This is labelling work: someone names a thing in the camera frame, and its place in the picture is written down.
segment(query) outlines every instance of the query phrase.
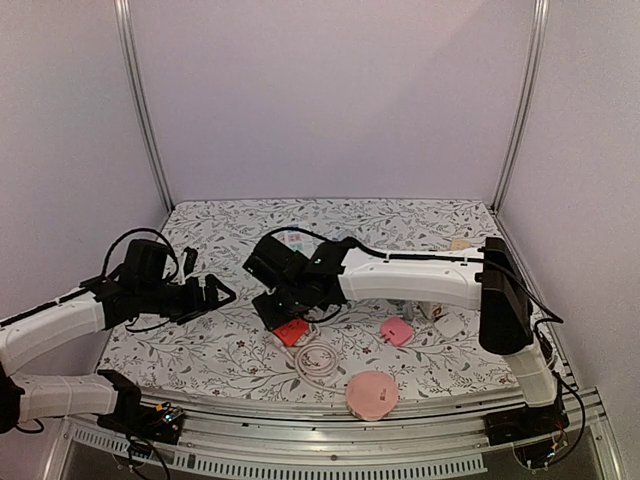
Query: white cable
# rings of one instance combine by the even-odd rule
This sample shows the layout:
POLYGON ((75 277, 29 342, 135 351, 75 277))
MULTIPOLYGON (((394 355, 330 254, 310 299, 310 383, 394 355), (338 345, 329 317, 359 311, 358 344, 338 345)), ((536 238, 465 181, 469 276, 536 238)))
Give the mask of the white cable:
POLYGON ((336 352, 336 350, 331 345, 316 340, 309 343, 308 345, 305 345, 298 351, 298 353, 294 357, 293 365, 296 368, 296 372, 298 372, 300 379, 305 383, 326 392, 344 395, 344 389, 338 390, 337 388, 327 387, 314 380, 315 378, 330 377, 332 375, 335 375, 336 371, 338 370, 339 362, 340 360, 338 358, 338 352, 336 352), (305 364, 305 356, 309 358, 309 355, 311 355, 311 353, 322 355, 327 361, 319 365, 314 365, 312 363, 305 364))
POLYGON ((320 331, 318 330, 318 327, 316 325, 310 325, 309 334, 305 338, 301 339, 296 347, 294 347, 299 347, 299 350, 295 354, 292 354, 277 336, 274 335, 272 340, 276 348, 278 348, 278 350, 280 350, 291 361, 291 363, 293 363, 300 380, 319 390, 344 395, 344 389, 339 390, 337 388, 327 387, 317 381, 319 378, 335 375, 340 363, 340 356, 335 348, 326 342, 316 340, 319 335, 320 331), (319 365, 310 364, 308 362, 305 363, 304 359, 308 359, 312 353, 317 354, 326 361, 319 365))

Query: red object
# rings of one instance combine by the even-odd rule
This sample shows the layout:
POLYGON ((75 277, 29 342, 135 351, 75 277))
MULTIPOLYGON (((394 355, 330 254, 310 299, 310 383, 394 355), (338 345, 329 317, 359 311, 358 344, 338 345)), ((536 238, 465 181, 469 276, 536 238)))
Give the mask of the red object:
POLYGON ((309 330, 309 324, 304 320, 296 318, 290 321, 286 325, 276 328, 273 333, 276 337, 282 340, 282 343, 287 347, 293 347, 298 339, 307 333, 309 330))

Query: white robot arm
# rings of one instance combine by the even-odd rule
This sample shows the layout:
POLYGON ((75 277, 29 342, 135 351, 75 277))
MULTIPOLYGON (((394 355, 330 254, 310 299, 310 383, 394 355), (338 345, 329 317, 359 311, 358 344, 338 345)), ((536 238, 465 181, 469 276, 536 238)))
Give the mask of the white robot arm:
MULTIPOLYGON (((32 359, 74 338, 109 330, 142 313, 182 324, 235 300, 235 293, 213 275, 205 277, 204 286, 195 277, 181 282, 172 281, 175 274, 163 277, 167 258, 176 259, 166 243, 133 240, 124 262, 111 274, 106 275, 105 262, 103 273, 80 288, 0 321, 0 433, 42 417, 94 413, 105 428, 177 441, 179 409, 140 405, 140 389, 115 371, 76 377, 19 372, 32 359), (225 294, 222 299, 219 291, 225 294)), ((193 249, 185 251, 183 274, 193 269, 196 256, 193 249)))
POLYGON ((450 252, 379 251, 353 238, 323 239, 309 259, 273 237, 281 230, 287 228, 264 236, 244 264, 269 289, 253 300, 267 330, 312 308, 326 310, 348 300, 430 301, 479 310, 480 345, 509 364, 526 403, 512 415, 487 416, 490 440, 513 441, 568 424, 559 380, 531 329, 524 280, 501 239, 450 252))

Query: black cable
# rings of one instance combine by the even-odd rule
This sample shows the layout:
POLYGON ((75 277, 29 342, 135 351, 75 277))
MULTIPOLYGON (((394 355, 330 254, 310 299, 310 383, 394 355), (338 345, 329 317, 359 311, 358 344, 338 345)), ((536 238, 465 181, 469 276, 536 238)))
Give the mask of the black cable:
POLYGON ((129 328, 129 325, 125 325, 124 329, 129 332, 129 333, 146 333, 146 332, 151 332, 153 330, 157 330, 159 328, 164 327, 167 323, 169 323, 171 320, 167 320, 166 322, 162 322, 159 323, 157 325, 153 325, 151 327, 146 327, 146 328, 129 328))
POLYGON ((336 315, 338 315, 340 313, 340 310, 342 310, 342 305, 339 305, 338 306, 338 310, 336 310, 335 312, 333 312, 330 315, 327 315, 324 318, 320 318, 318 320, 309 320, 308 318, 302 317, 302 319, 307 323, 325 323, 325 322, 328 322, 329 320, 332 320, 332 319, 336 318, 336 315))
POLYGON ((79 290, 76 290, 75 292, 71 292, 70 294, 65 295, 64 297, 60 297, 59 299, 56 299, 56 300, 51 300, 49 302, 38 305, 37 307, 33 307, 32 309, 27 310, 26 312, 19 313, 18 315, 14 315, 13 317, 9 317, 3 320, 2 322, 0 322, 0 328, 8 327, 13 323, 19 322, 20 320, 24 320, 25 318, 35 315, 36 313, 43 312, 49 308, 55 307, 60 303, 67 302, 76 297, 79 297, 80 295, 84 295, 88 291, 89 289, 87 288, 81 288, 79 290))
POLYGON ((15 426, 15 429, 18 430, 20 433, 26 433, 28 435, 37 435, 39 433, 44 432, 44 424, 37 418, 34 419, 33 421, 38 424, 39 428, 37 430, 27 430, 26 428, 19 427, 18 425, 15 426))
POLYGON ((158 449, 146 438, 138 435, 132 428, 130 428, 129 426, 125 425, 124 423, 115 421, 115 423, 122 428, 122 430, 126 431, 126 438, 129 441, 129 448, 127 449, 127 453, 129 455, 129 468, 131 469, 131 471, 138 477, 141 478, 142 480, 151 480, 150 478, 144 476, 143 474, 141 474, 140 472, 137 471, 136 467, 133 465, 133 444, 134 442, 131 440, 132 437, 137 438, 138 440, 140 440, 142 443, 146 444, 151 451, 155 454, 155 456, 158 458, 158 460, 160 460, 160 464, 162 465, 162 469, 164 470, 164 475, 165 475, 165 480, 171 480, 171 472, 169 471, 169 467, 167 466, 167 462, 164 461, 164 458, 162 458, 162 455, 160 455, 160 452, 158 451, 158 449))
POLYGON ((561 324, 562 322, 559 322, 555 318, 541 318, 540 320, 537 320, 536 323, 533 324, 533 330, 537 332, 538 325, 541 325, 543 323, 560 323, 561 324))
POLYGON ((138 478, 141 478, 142 480, 151 480, 149 477, 140 473, 137 467, 133 465, 133 452, 131 448, 131 445, 133 442, 131 440, 131 437, 136 437, 138 440, 142 441, 149 448, 151 448, 155 456, 158 458, 158 460, 160 460, 160 463, 162 464, 162 469, 164 470, 165 479, 171 480, 171 472, 169 471, 169 467, 167 467, 167 463, 164 461, 164 458, 162 458, 162 455, 160 455, 160 452, 158 451, 158 449, 149 440, 147 440, 144 437, 139 437, 138 435, 127 435, 127 440, 129 440, 129 448, 127 449, 127 453, 129 455, 129 468, 134 473, 134 475, 138 478))
MULTIPOLYGON (((317 234, 315 232, 311 232, 309 230, 306 230, 304 228, 299 228, 299 227, 280 227, 270 231, 269 233, 267 233, 267 235, 275 235, 276 233, 286 232, 286 231, 300 232, 300 233, 304 233, 305 235, 309 235, 311 237, 322 240, 323 242, 332 242, 332 240, 329 240, 327 237, 324 237, 320 234, 317 234)), ((485 265, 489 265, 495 268, 496 270, 502 272, 511 280, 513 280, 515 284, 518 285, 518 287, 525 293, 525 295, 527 295, 527 297, 529 297, 529 299, 533 303, 535 303, 538 307, 540 307, 540 309, 543 312, 549 315, 550 319, 545 320, 546 322, 554 322, 554 323, 560 323, 560 324, 564 323, 564 320, 559 315, 556 315, 553 311, 551 311, 551 309, 547 307, 540 299, 538 299, 538 297, 536 297, 536 295, 529 290, 529 288, 525 285, 525 283, 522 280, 520 280, 520 278, 516 274, 514 274, 509 269, 503 267, 502 265, 496 262, 492 262, 491 260, 486 260, 484 258, 463 258, 463 257, 456 257, 456 256, 443 256, 438 254, 420 254, 420 253, 416 253, 416 254, 388 253, 387 254, 387 253, 379 252, 377 250, 373 250, 372 248, 367 247, 357 238, 348 237, 348 240, 351 240, 358 249, 362 250, 367 255, 370 255, 376 258, 384 258, 387 260, 440 260, 440 261, 451 261, 451 262, 462 262, 462 263, 464 262, 482 263, 485 265)))
POLYGON ((276 233, 280 233, 280 232, 300 232, 300 233, 304 233, 305 235, 309 235, 310 237, 313 237, 313 238, 316 238, 318 240, 321 240, 323 242, 333 242, 333 240, 329 240, 327 237, 323 237, 319 233, 315 233, 315 232, 312 232, 310 230, 307 230, 305 228, 300 228, 300 227, 279 227, 279 228, 276 228, 275 230, 271 230, 270 232, 268 232, 264 236, 265 237, 270 237, 270 236, 273 236, 276 233))
POLYGON ((167 247, 169 247, 169 257, 171 257, 171 260, 173 260, 173 262, 176 264, 176 271, 173 272, 171 275, 169 275, 165 279, 165 281, 170 282, 171 280, 173 280, 176 277, 176 275, 178 275, 178 270, 180 270, 180 264, 178 263, 178 257, 176 255, 176 252, 173 249, 173 246, 171 245, 169 240, 167 240, 167 237, 165 237, 158 230, 156 230, 154 228, 148 228, 148 227, 133 228, 133 229, 129 230, 128 232, 125 232, 122 235, 120 235, 116 239, 116 241, 111 244, 111 246, 109 247, 109 250, 107 250, 107 254, 104 257, 104 262, 102 264, 102 271, 100 272, 100 276, 103 277, 103 278, 107 277, 107 269, 109 268, 109 260, 111 259, 111 254, 113 253, 115 248, 124 239, 126 239, 127 237, 130 237, 131 235, 134 235, 136 233, 152 233, 152 234, 156 235, 160 240, 162 240, 167 247))
POLYGON ((567 391, 573 395, 574 397, 576 397, 576 400, 578 401, 578 404, 580 405, 580 412, 582 413, 582 424, 580 425, 580 432, 578 433, 578 437, 576 438, 575 442, 573 442, 573 445, 571 445, 571 447, 569 447, 569 450, 567 450, 567 453, 565 453, 562 457, 556 459, 553 459, 550 463, 549 466, 553 466, 557 463, 562 462, 565 458, 567 458, 569 455, 571 455, 571 452, 573 452, 576 447, 578 446, 578 444, 580 443, 580 440, 582 440, 582 436, 584 435, 584 431, 585 428, 587 426, 587 410, 584 406, 584 402, 582 401, 582 399, 580 398, 580 395, 578 394, 578 392, 576 392, 573 388, 571 388, 569 385, 567 385, 567 382, 565 382, 560 375, 557 375, 558 380, 560 381, 560 383, 562 384, 562 386, 564 388, 567 389, 567 391))

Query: floral tablecloth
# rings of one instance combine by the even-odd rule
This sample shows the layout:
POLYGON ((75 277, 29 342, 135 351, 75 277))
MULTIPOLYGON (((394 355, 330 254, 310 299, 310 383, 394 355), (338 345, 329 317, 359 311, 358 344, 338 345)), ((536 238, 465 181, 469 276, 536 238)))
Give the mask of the floral tablecloth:
MULTIPOLYGON (((442 200, 234 200, 178 205, 163 232, 180 252, 196 248, 196 274, 214 273, 238 300, 183 326, 149 333, 116 328, 100 360, 141 386, 265 401, 327 402, 334 394, 301 382, 269 341, 251 300, 264 288, 242 270, 256 242, 278 226, 299 224, 332 238, 353 235, 388 249, 446 250, 454 239, 481 245, 499 235, 481 202, 442 200)), ((415 334, 402 348, 385 344, 380 324, 398 315, 386 301, 352 303, 321 337, 340 352, 337 385, 361 371, 395 378, 401 398, 420 399, 512 387, 506 363, 478 344, 476 312, 451 308, 464 329, 453 338, 432 324, 412 323, 415 334)), ((143 317, 136 328, 157 318, 143 317)))

